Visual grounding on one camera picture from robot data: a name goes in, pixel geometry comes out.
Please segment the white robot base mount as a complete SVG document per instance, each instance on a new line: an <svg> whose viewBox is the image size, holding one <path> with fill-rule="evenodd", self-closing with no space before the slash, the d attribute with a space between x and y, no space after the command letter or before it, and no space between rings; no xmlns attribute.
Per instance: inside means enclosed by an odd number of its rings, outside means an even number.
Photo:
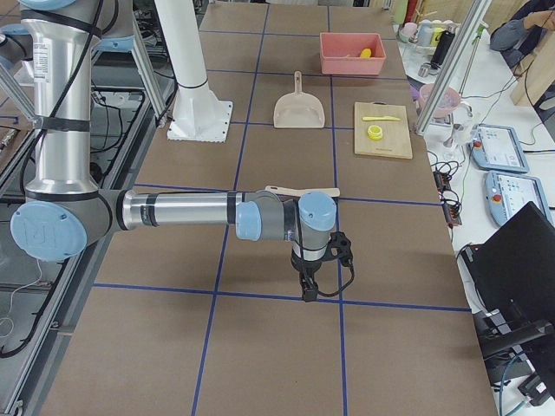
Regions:
<svg viewBox="0 0 555 416"><path fill-rule="evenodd" d="M209 86L193 3L160 0L155 6L178 84L167 138L225 142L233 104Z"/></svg>

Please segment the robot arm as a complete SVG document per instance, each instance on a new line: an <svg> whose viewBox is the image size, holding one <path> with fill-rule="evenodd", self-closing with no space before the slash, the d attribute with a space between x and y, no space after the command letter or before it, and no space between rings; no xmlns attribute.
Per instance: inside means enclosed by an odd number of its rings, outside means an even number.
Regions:
<svg viewBox="0 0 555 416"><path fill-rule="evenodd" d="M284 240L299 274L302 298L321 294L322 263L351 268L350 241L337 231L336 203L322 191L282 200L273 192L139 194L102 190L90 171L90 93L93 50L128 51L153 106L164 105L129 1L23 1L23 32L32 41L36 137L29 153L35 177L10 220L28 255L61 262L116 231L144 225L228 224L244 240Z"/></svg>
<svg viewBox="0 0 555 416"><path fill-rule="evenodd" d="M106 0L96 24L101 37L93 41L93 50L127 53L134 47L134 13L132 0Z"/></svg>

